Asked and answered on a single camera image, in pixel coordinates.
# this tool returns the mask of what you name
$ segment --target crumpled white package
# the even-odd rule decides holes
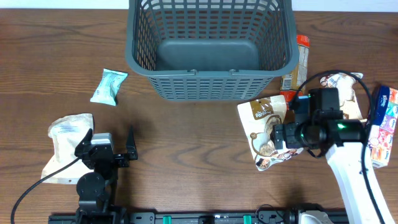
[[[116,106],[114,98],[116,94],[118,94],[120,85],[126,77],[127,73],[104,69],[102,80],[95,90],[93,97],[90,99],[90,102]]]
[[[54,156],[44,167],[42,178],[76,159],[75,148],[90,128],[94,129],[94,124],[93,115],[89,113],[65,116],[51,124],[49,137],[52,138],[54,143]],[[91,171],[79,160],[66,170],[47,179],[45,183],[77,184],[81,176]]]

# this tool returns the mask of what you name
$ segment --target plastic basket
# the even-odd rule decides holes
[[[253,98],[299,60],[291,1],[130,0],[126,60],[168,100]]]

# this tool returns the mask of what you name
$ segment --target white backdrop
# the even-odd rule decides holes
[[[292,0],[292,4],[295,11],[398,12],[398,0]],[[128,7],[129,0],[0,0],[0,8],[128,9]]]

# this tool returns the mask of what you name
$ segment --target light blue packet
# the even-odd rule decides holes
[[[120,89],[120,85],[126,79],[127,73],[115,72],[104,68],[102,80],[94,92],[90,102],[105,103],[116,106],[114,98]]]

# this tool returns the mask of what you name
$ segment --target wooden table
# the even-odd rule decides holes
[[[398,14],[296,12],[311,39],[308,74],[339,68],[364,73],[373,89],[398,88]],[[175,103],[161,99],[124,59],[127,11],[0,10],[0,222],[40,178],[53,155],[51,122],[92,113],[95,132],[111,132],[123,151],[134,126],[139,160],[119,171],[117,204],[159,212],[255,210],[316,202],[342,208],[325,159],[303,153],[257,171],[238,117],[239,101]],[[127,71],[116,107],[90,103],[103,68]],[[280,79],[260,94],[278,93]],[[317,87],[313,82],[308,88]],[[363,113],[368,104],[355,86]],[[398,219],[398,138],[388,167],[376,171]],[[45,223],[74,212],[74,185],[42,184],[21,203],[17,223]]]

